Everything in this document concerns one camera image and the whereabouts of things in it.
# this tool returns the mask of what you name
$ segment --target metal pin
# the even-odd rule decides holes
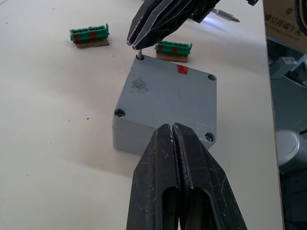
[[[137,59],[138,60],[142,60],[142,50],[140,49],[140,50],[138,50],[138,54],[137,54]]]

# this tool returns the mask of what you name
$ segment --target green connector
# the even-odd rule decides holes
[[[157,53],[177,54],[182,56],[188,56],[192,48],[192,43],[181,44],[175,42],[162,41],[155,45]]]
[[[85,42],[89,40],[104,39],[109,36],[109,26],[95,26],[84,29],[70,30],[71,41]]]

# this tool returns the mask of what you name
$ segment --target table surface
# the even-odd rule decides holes
[[[112,147],[112,114],[136,52],[141,0],[8,0],[0,5],[0,228],[123,230],[139,156]],[[167,40],[193,43],[188,67],[217,77],[217,143],[249,230],[282,213],[262,1],[222,0]],[[69,30],[109,24],[109,46],[77,49]],[[154,48],[143,51],[155,56]]]

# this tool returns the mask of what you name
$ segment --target red marking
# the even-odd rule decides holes
[[[178,73],[188,74],[188,67],[182,65],[177,65],[177,67],[178,67]]]
[[[73,38],[75,39],[75,42],[79,42],[81,40],[81,35],[76,34],[73,36]]]
[[[95,32],[91,32],[89,34],[89,36],[90,36],[90,39],[95,39],[96,38],[96,33]]]
[[[177,53],[177,52],[178,52],[178,47],[173,47],[173,48],[172,48],[172,51],[173,51],[174,53]]]

